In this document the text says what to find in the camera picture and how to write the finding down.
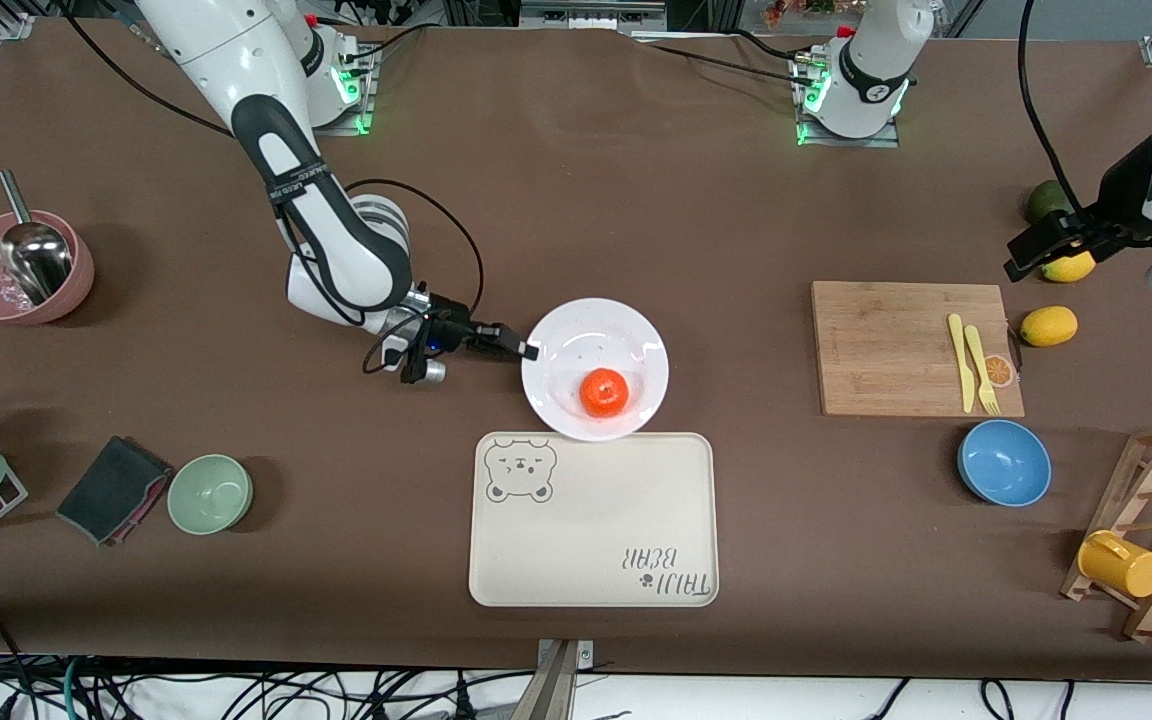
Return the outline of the yellow mug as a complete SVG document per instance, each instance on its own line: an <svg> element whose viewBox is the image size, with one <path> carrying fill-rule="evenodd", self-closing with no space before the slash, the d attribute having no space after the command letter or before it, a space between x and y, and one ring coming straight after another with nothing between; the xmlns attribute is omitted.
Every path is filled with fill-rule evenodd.
<svg viewBox="0 0 1152 720"><path fill-rule="evenodd" d="M1083 577L1132 598L1152 594L1152 550L1097 530L1079 546L1076 566Z"/></svg>

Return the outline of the yellow plastic knife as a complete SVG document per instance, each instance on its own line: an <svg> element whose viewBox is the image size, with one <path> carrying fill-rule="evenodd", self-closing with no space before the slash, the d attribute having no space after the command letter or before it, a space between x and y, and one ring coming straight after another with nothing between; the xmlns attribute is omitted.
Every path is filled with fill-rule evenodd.
<svg viewBox="0 0 1152 720"><path fill-rule="evenodd" d="M963 406L964 414L973 414L975 401L977 401L977 382L975 382L973 370L969 364L963 319L956 313L947 314L947 325L957 364L961 406Z"/></svg>

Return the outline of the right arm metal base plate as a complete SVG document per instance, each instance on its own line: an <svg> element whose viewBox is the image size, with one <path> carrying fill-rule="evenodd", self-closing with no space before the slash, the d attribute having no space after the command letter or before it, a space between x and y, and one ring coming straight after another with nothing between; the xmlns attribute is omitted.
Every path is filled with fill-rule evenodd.
<svg viewBox="0 0 1152 720"><path fill-rule="evenodd" d="M324 47L323 65L306 82L308 118L314 132L367 135L378 94L379 56L356 59L358 41L346 35L325 40Z"/></svg>

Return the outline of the metal scoop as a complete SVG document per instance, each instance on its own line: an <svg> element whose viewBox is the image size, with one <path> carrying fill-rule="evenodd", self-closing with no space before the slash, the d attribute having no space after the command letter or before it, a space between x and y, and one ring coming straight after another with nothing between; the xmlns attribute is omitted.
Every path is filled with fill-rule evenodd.
<svg viewBox="0 0 1152 720"><path fill-rule="evenodd" d="M0 263L35 306L63 287L71 270L69 243L50 223L36 222L9 169L0 170L15 222L0 237Z"/></svg>

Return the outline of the folded grey pink cloth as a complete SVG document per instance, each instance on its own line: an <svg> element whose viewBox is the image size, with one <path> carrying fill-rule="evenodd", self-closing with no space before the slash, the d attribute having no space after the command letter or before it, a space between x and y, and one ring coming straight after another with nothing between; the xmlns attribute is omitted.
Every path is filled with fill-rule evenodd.
<svg viewBox="0 0 1152 720"><path fill-rule="evenodd" d="M169 462L120 435L91 462L56 515L96 544L119 544L141 524L173 473Z"/></svg>

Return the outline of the blue bowl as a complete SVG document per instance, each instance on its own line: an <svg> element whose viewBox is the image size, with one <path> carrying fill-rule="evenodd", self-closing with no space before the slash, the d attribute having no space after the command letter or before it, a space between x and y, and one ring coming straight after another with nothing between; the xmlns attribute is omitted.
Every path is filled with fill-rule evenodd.
<svg viewBox="0 0 1152 720"><path fill-rule="evenodd" d="M961 439L957 473L982 500L1011 509L1046 497L1052 480L1049 452L1030 429L1015 420L980 420Z"/></svg>

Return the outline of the yellow plastic fork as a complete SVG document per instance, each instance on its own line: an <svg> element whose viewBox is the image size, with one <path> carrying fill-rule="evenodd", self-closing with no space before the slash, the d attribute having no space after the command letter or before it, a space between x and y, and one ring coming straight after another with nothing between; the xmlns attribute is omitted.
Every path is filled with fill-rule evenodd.
<svg viewBox="0 0 1152 720"><path fill-rule="evenodd" d="M980 406L986 414L1001 416L1001 407L998 406L995 387L991 382L986 354L983 350L979 331L973 325L967 325L964 334L969 351L972 354L975 374L977 374L979 381L977 396Z"/></svg>

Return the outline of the cream bear print tray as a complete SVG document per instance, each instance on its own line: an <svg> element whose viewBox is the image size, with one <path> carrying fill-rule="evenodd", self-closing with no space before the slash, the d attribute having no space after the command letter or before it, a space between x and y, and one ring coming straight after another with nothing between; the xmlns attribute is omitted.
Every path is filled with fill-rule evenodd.
<svg viewBox="0 0 1152 720"><path fill-rule="evenodd" d="M468 592L498 609L700 609L721 589L713 450L695 433L477 444Z"/></svg>

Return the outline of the pale green bowl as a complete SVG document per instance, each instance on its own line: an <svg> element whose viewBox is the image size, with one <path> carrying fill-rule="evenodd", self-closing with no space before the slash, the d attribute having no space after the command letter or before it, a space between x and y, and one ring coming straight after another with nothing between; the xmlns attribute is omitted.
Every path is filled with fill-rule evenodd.
<svg viewBox="0 0 1152 720"><path fill-rule="evenodd" d="M191 536L223 532L247 515L253 498L250 473L233 457L197 457L175 473L166 495L173 524Z"/></svg>

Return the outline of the silver table edge bracket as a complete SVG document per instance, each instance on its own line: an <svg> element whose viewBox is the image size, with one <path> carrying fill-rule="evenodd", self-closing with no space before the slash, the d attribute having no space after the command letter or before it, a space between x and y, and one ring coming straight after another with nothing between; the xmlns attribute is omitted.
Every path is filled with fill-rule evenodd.
<svg viewBox="0 0 1152 720"><path fill-rule="evenodd" d="M550 652L558 650L558 639L540 639L538 643L538 667L547 662ZM573 647L577 651L577 670L591 670L594 667L594 641L573 641Z"/></svg>

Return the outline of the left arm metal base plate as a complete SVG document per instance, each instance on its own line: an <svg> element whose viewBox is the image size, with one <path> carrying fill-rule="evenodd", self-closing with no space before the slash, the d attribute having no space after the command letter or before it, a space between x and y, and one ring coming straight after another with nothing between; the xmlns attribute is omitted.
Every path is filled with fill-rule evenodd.
<svg viewBox="0 0 1152 720"><path fill-rule="evenodd" d="M851 106L844 103L849 86L846 85L846 82L833 79L829 71L829 58L826 54L817 53L817 50L826 50L826 45L799 51L799 53L794 54L791 60L786 61L791 78L808 81L806 85L797 85L791 91L796 111L797 143L799 145L814 143L814 145L838 147L896 149L899 146L896 115L902 109L902 97L908 91L909 82L902 83L890 100L861 104L863 105L863 109L861 109L861 119L863 120L878 118L879 108L882 108L884 123L877 132L867 137L856 138L840 135L818 118L817 109L851 109Z"/></svg>

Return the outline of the wooden cutting board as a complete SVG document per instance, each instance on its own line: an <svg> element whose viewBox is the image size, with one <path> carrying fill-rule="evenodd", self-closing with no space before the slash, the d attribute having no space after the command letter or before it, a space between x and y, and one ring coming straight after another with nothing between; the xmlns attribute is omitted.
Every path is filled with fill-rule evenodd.
<svg viewBox="0 0 1152 720"><path fill-rule="evenodd" d="M968 418L950 314L973 325L980 357L1011 356L996 285L814 281L814 347L823 414Z"/></svg>

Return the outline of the white round plate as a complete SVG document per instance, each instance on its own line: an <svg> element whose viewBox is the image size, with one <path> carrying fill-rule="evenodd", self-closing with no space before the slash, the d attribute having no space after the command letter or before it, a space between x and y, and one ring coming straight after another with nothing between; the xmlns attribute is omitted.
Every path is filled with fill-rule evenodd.
<svg viewBox="0 0 1152 720"><path fill-rule="evenodd" d="M614 300L573 300L550 310L526 343L538 361L521 365L526 400L554 432L586 442L607 442L644 429L664 404L669 359L660 333L641 311ZM594 418L582 410L579 382L591 370L626 377L626 410Z"/></svg>

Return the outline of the orange mandarin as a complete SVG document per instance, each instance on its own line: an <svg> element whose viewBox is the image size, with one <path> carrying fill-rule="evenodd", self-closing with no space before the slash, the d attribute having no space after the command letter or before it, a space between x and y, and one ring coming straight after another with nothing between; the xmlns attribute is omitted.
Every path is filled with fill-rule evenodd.
<svg viewBox="0 0 1152 720"><path fill-rule="evenodd" d="M626 377L617 370L596 367L579 382L579 404L582 410L594 418L609 418L626 410L630 397L630 388Z"/></svg>

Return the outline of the yellow lemon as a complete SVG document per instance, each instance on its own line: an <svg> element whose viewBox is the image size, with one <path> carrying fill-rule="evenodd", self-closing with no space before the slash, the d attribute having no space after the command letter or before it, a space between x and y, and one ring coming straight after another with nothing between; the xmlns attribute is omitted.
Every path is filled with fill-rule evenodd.
<svg viewBox="0 0 1152 720"><path fill-rule="evenodd" d="M1079 252L1074 256L1064 256L1049 263L1043 264L1041 272L1044 281L1071 285L1087 278L1097 268L1097 262L1091 252Z"/></svg>
<svg viewBox="0 0 1152 720"><path fill-rule="evenodd" d="M1020 340L1043 348L1066 343L1079 331L1079 320L1070 306L1039 306L1024 316L1020 324Z"/></svg>

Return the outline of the dark green avocado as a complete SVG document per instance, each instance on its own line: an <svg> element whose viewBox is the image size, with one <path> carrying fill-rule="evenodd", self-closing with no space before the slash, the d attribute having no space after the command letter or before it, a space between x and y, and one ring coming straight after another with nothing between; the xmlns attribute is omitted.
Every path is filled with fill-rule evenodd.
<svg viewBox="0 0 1152 720"><path fill-rule="evenodd" d="M1046 218L1052 211L1059 211L1066 217L1074 213L1071 202L1056 179L1043 181L1026 195L1023 217L1026 223L1033 225L1041 222L1043 218Z"/></svg>

